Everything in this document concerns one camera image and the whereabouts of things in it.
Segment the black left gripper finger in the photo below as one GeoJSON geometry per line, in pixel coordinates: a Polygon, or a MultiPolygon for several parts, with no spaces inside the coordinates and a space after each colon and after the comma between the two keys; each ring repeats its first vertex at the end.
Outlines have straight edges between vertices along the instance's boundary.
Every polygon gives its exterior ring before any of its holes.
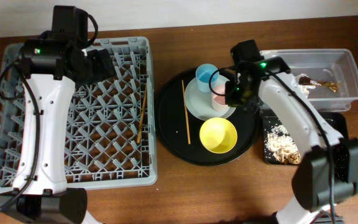
{"type": "Polygon", "coordinates": [[[107,49],[96,51],[94,74],[96,76],[96,81],[98,82],[116,76],[114,64],[107,49]]]}
{"type": "Polygon", "coordinates": [[[87,52],[79,74],[76,75],[75,85],[77,88],[83,85],[91,85],[104,80],[104,64],[101,50],[87,52]]]}

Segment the yellow bowl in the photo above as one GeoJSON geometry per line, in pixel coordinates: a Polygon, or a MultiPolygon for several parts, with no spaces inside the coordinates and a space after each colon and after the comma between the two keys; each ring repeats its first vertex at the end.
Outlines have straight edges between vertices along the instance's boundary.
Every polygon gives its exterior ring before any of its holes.
{"type": "Polygon", "coordinates": [[[200,141],[205,149],[214,154],[231,151],[237,143],[235,126],[224,118],[211,118],[200,127],[200,141]]]}

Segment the white tissue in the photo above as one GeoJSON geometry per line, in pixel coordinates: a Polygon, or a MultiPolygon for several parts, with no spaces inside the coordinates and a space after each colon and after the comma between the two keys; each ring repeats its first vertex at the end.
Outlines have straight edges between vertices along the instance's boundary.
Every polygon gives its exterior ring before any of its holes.
{"type": "Polygon", "coordinates": [[[308,98],[308,96],[310,94],[310,90],[314,90],[316,87],[313,85],[302,85],[300,78],[303,78],[303,77],[308,77],[308,76],[307,76],[307,74],[302,73],[302,74],[296,76],[295,79],[298,82],[298,86],[299,86],[299,89],[301,90],[301,92],[306,96],[306,98],[308,98]]]}

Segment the gold snack wrapper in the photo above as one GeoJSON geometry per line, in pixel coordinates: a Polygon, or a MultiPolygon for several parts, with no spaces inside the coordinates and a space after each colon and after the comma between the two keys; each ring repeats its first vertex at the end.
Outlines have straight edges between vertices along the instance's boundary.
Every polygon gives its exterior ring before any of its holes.
{"type": "Polygon", "coordinates": [[[311,79],[310,77],[303,76],[299,78],[298,84],[301,86],[306,86],[307,88],[314,89],[318,86],[323,86],[326,88],[329,88],[333,92],[338,91],[338,84],[335,82],[322,82],[322,81],[316,81],[311,79]]]}

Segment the food scraps pile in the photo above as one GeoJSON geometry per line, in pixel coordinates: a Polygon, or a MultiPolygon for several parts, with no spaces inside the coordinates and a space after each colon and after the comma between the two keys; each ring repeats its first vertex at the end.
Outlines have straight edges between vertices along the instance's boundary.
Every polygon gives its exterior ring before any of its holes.
{"type": "Polygon", "coordinates": [[[273,126],[267,133],[265,146],[272,157],[281,164],[298,165],[301,162],[300,152],[284,125],[273,126]]]}

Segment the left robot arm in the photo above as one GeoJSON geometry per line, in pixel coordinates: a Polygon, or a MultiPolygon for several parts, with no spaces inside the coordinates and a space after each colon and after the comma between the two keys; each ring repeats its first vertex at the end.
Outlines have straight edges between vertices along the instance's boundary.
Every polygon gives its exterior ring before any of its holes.
{"type": "Polygon", "coordinates": [[[21,158],[12,190],[0,194],[0,213],[23,223],[95,223],[83,188],[69,188],[64,148],[70,102],[77,88],[116,75],[109,52],[93,50],[91,14],[55,6],[52,28],[25,41],[10,64],[24,86],[21,158]]]}

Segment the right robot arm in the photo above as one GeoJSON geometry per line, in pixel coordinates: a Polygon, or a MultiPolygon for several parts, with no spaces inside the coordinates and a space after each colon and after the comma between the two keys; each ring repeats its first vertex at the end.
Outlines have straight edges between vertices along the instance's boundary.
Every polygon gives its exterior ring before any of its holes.
{"type": "Polygon", "coordinates": [[[318,113],[281,57],[264,58],[255,40],[231,49],[234,76],[226,83],[231,107],[253,114],[265,103],[293,138],[301,162],[291,180],[293,198],[270,223],[313,223],[358,194],[358,139],[346,139],[318,113]]]}

